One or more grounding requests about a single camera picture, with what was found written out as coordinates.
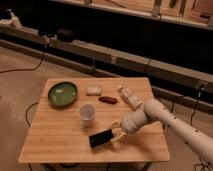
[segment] wall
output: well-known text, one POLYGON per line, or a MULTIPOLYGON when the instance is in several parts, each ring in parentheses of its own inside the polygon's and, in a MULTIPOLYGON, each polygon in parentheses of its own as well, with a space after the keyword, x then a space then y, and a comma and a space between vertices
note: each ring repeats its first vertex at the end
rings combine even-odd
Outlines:
POLYGON ((213 74, 213 32, 47 0, 1 0, 23 25, 71 28, 78 39, 213 74))

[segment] cylindrical container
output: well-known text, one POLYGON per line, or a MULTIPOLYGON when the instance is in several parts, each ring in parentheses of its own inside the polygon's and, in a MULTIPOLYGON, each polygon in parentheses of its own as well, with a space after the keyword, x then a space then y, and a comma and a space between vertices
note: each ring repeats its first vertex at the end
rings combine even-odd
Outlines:
POLYGON ((95 107, 91 104, 84 104, 79 108, 79 117, 84 127, 90 127, 95 120, 95 107))

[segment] table leg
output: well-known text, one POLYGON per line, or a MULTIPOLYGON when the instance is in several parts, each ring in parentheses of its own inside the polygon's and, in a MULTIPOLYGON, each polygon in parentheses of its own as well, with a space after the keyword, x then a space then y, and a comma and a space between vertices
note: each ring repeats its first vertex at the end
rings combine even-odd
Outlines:
POLYGON ((141 171, 147 171, 153 162, 146 162, 141 171))

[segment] wooden shelf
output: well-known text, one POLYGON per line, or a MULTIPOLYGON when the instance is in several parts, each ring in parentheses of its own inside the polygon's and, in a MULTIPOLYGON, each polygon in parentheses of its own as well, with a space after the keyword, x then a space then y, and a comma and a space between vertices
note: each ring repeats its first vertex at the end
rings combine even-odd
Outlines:
POLYGON ((107 0, 94 0, 93 3, 90 5, 85 5, 83 0, 50 0, 54 2, 64 3, 64 4, 70 4, 70 5, 77 5, 82 6, 86 8, 91 9, 98 9, 108 12, 115 12, 130 16, 136 16, 151 20, 159 20, 163 22, 168 23, 174 23, 179 25, 185 25, 200 29, 206 29, 206 30, 213 30, 213 27, 208 26, 206 21, 202 20, 195 20, 192 17, 191 14, 191 7, 193 5, 193 0, 187 0, 184 15, 181 16, 179 14, 180 10, 180 0, 178 0, 178 3, 173 9, 168 8, 168 2, 163 0, 161 5, 161 17, 152 17, 152 4, 154 1, 147 1, 144 0, 142 2, 139 2, 139 0, 134 0, 135 5, 133 4, 132 0, 113 0, 116 3, 119 3, 122 6, 125 6, 126 8, 119 7, 116 4, 107 2, 107 0))

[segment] food item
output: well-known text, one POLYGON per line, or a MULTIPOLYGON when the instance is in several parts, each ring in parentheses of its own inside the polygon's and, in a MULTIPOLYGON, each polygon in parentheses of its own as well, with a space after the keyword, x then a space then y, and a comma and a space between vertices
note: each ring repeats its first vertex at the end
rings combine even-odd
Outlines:
POLYGON ((109 97, 109 96, 101 96, 98 98, 98 100, 108 104, 116 104, 118 102, 116 98, 109 97))
POLYGON ((122 85, 119 85, 118 91, 120 92, 121 97, 133 110, 137 110, 142 106, 142 101, 128 88, 124 88, 122 85))
POLYGON ((87 96, 100 96, 101 95, 101 86, 89 86, 86 88, 87 96))

